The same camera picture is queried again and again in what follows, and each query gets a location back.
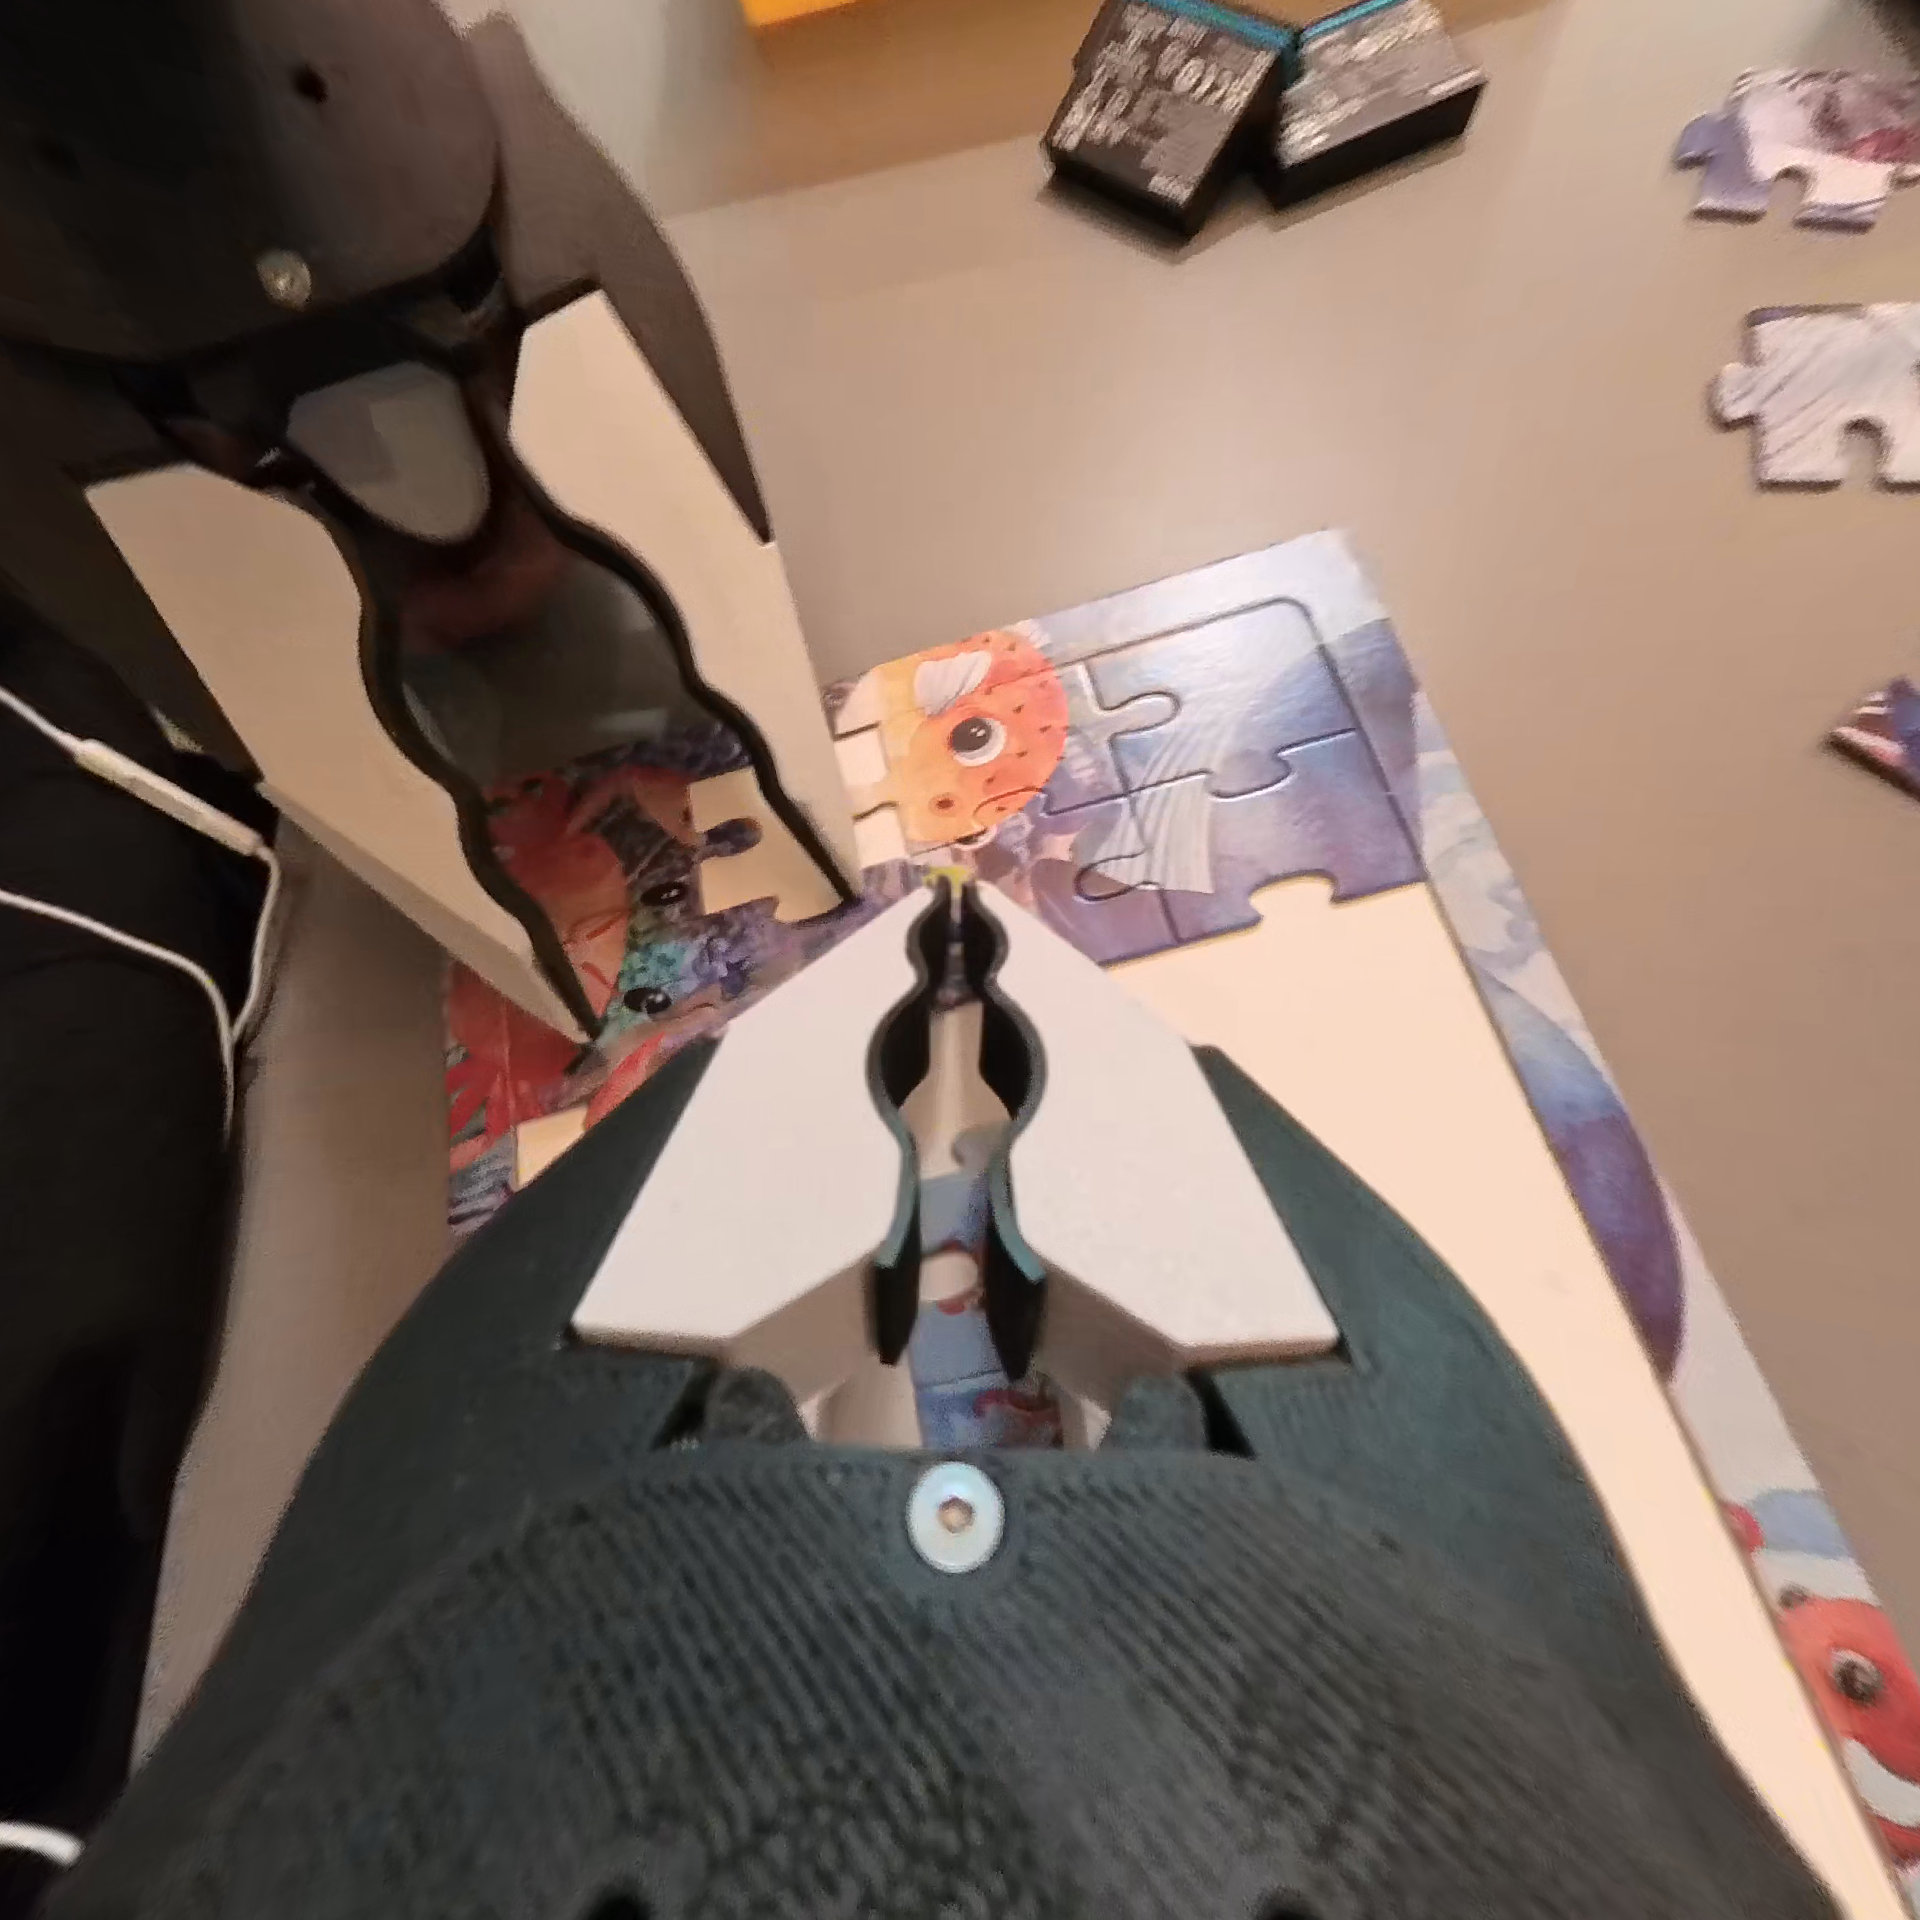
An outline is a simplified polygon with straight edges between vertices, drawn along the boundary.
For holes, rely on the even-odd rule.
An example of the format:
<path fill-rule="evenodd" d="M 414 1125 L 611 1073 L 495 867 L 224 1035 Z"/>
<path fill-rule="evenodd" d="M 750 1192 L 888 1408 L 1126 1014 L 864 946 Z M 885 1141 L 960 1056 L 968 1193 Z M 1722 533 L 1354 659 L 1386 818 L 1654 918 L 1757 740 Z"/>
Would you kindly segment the octopus puzzle piece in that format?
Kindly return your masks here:
<path fill-rule="evenodd" d="M 983 1258 L 990 1198 L 983 1172 L 953 1168 L 920 1200 L 920 1316 L 905 1349 L 920 1435 L 928 1450 L 1059 1450 L 1063 1408 L 1051 1384 L 1013 1379 L 987 1323 Z"/>

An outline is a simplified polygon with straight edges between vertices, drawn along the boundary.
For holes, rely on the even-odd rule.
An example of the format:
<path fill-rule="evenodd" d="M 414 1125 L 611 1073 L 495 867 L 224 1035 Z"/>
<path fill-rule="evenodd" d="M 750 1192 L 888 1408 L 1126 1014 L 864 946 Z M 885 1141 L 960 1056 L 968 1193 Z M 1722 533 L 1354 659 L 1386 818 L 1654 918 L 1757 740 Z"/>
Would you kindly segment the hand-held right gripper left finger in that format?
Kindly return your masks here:
<path fill-rule="evenodd" d="M 922 1153 L 957 891 L 923 884 L 731 1022 L 571 1314 L 589 1345 L 823 1408 L 922 1309 Z"/>

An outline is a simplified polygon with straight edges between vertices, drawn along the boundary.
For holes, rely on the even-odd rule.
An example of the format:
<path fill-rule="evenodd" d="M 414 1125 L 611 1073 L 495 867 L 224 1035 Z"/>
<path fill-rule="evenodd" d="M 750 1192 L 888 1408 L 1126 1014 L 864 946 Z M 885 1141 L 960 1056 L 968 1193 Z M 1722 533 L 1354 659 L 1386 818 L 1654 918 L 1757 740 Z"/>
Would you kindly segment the ocean jigsaw puzzle tray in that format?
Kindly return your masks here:
<path fill-rule="evenodd" d="M 1304 534 L 1066 613 L 1105 642 L 1238 609 L 1302 606 L 1383 753 L 1425 877 L 1351 902 L 1325 881 L 1267 886 L 1242 933 L 1114 965 L 1189 1040 L 1221 1046 L 1447 1260 L 1568 1417 L 1623 1524 L 1688 1678 L 1791 1834 L 1841 1867 L 1859 1915 L 1873 1844 L 1917 1915 L 1917 1674 L 1763 1384 L 1669 1181 L 1506 865 L 1345 534 Z M 536 734 L 498 789 L 665 732 L 616 707 L 601 734 Z M 454 1244 L 530 1184 L 694 1028 L 568 1045 L 467 968 L 449 972 Z M 973 1064 L 917 1096 L 923 1179 L 983 1172 L 1003 1121 Z M 922 1427 L 915 1387 L 870 1374 L 821 1412 Z"/>

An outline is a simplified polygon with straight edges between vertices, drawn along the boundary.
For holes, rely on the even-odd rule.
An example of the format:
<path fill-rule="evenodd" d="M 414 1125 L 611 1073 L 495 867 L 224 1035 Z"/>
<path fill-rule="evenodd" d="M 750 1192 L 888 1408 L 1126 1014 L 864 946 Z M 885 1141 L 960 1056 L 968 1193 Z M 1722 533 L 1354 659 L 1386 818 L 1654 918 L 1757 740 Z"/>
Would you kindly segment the assembled crab whale puzzle pieces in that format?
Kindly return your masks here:
<path fill-rule="evenodd" d="M 1425 877 L 1386 756 L 1307 613 L 1285 598 L 1105 642 L 1063 622 L 1030 634 L 1070 702 L 1063 763 L 1041 797 L 960 845 L 912 849 L 885 779 L 872 672 L 829 690 L 859 827 L 897 827 L 864 907 L 952 861 L 1105 968 L 1253 929 L 1257 896 L 1325 881 L 1345 905 Z M 489 803 L 510 876 L 547 907 L 591 1005 L 617 1038 L 718 1022 L 859 922 L 783 922 L 770 901 L 706 907 L 715 858 L 757 849 L 749 810 L 701 825 L 694 787 L 743 772 L 721 728 L 667 728 Z"/>

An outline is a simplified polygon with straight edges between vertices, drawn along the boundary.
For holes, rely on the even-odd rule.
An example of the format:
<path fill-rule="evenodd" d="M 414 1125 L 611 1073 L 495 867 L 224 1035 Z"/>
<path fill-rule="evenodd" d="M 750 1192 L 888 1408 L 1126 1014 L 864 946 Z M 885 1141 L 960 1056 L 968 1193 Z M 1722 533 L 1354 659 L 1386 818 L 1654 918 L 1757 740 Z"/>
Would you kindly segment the scattered loose puzzle pieces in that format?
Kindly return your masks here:
<path fill-rule="evenodd" d="M 1722 105 L 1688 122 L 1671 163 L 1695 179 L 1689 214 L 1759 224 L 1778 186 L 1793 227 L 1871 235 L 1889 202 L 1917 190 L 1917 80 L 1855 69 L 1759 67 Z M 1856 448 L 1871 483 L 1918 492 L 1918 304 L 1815 301 L 1746 313 L 1741 350 L 1710 384 L 1720 427 L 1749 437 L 1761 490 L 1841 490 Z"/>

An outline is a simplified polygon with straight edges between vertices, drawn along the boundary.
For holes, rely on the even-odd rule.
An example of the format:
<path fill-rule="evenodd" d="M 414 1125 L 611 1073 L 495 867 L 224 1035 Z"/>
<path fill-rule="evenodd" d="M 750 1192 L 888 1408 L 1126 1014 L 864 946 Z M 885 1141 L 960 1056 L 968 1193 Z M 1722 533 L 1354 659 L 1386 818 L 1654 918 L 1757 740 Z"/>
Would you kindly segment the orange pufferfish puzzle piece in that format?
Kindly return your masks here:
<path fill-rule="evenodd" d="M 1027 632 L 986 632 L 872 672 L 885 779 L 905 843 L 944 849 L 992 834 L 1061 768 L 1070 702 Z"/>

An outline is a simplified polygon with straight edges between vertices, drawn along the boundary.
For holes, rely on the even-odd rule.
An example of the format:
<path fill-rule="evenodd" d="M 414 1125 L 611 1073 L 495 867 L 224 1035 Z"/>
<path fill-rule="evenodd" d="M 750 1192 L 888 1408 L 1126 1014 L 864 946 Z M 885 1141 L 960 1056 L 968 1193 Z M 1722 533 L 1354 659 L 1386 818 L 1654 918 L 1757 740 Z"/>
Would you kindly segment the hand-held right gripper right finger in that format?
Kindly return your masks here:
<path fill-rule="evenodd" d="M 1139 1379 L 1330 1356 L 1338 1321 L 1198 1050 L 987 882 L 960 896 L 960 954 L 1008 1117 L 978 1269 L 1008 1379 L 1117 1412 Z"/>

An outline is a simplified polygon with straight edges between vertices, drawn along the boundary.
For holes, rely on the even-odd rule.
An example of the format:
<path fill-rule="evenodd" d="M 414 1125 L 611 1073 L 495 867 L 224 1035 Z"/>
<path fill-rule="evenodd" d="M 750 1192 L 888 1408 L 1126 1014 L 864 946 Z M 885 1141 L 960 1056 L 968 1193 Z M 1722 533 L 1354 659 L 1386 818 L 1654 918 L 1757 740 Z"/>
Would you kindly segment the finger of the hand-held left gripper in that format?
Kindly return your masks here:
<path fill-rule="evenodd" d="M 368 594 L 331 524 L 294 499 L 176 464 L 87 506 L 253 756 L 266 796 L 445 954 L 586 1043 L 586 986 L 498 860 L 378 660 Z"/>
<path fill-rule="evenodd" d="M 714 774 L 695 797 L 697 818 L 731 801 L 762 829 L 754 850 L 711 861 L 706 907 L 855 901 L 848 792 L 781 546 L 757 533 L 606 293 L 522 333 L 507 434 L 561 516 L 664 590 L 695 681 L 760 750 L 752 796 L 741 777 Z"/>

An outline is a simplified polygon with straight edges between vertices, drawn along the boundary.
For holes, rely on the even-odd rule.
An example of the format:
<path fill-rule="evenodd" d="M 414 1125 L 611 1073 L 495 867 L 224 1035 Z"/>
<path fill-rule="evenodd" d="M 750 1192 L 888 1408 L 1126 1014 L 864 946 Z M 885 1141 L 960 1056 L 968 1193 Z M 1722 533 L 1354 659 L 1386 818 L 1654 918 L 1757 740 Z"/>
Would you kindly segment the person's left hand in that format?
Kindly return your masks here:
<path fill-rule="evenodd" d="M 445 654 L 522 627 L 586 563 L 539 500 L 504 488 L 467 539 L 401 545 L 401 636 L 417 650 Z"/>

